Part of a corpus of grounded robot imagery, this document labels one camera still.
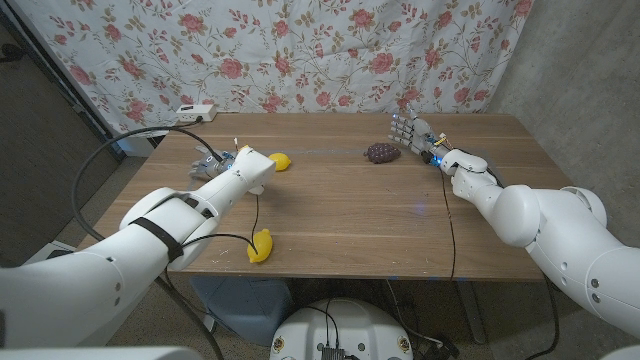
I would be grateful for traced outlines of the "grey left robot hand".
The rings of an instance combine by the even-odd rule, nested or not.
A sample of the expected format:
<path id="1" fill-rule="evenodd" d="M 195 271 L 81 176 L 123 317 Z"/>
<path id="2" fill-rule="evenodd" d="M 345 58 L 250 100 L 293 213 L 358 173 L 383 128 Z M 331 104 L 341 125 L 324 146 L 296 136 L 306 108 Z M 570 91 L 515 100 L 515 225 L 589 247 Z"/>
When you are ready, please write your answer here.
<path id="1" fill-rule="evenodd" d="M 189 176 L 194 179 L 208 181 L 228 170 L 235 162 L 236 152 L 214 149 L 210 152 L 205 146 L 199 145 L 195 149 L 203 154 L 202 158 L 191 164 Z"/>

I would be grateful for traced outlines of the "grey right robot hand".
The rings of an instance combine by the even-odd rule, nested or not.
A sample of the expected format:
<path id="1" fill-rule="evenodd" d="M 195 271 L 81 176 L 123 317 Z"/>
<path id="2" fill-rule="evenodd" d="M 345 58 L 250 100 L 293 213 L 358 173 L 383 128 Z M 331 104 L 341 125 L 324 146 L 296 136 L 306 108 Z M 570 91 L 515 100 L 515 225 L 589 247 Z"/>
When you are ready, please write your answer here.
<path id="1" fill-rule="evenodd" d="M 451 151 L 447 146 L 446 135 L 437 135 L 414 111 L 408 117 L 393 114 L 390 130 L 390 140 L 420 155 L 426 164 L 440 166 L 444 156 Z"/>

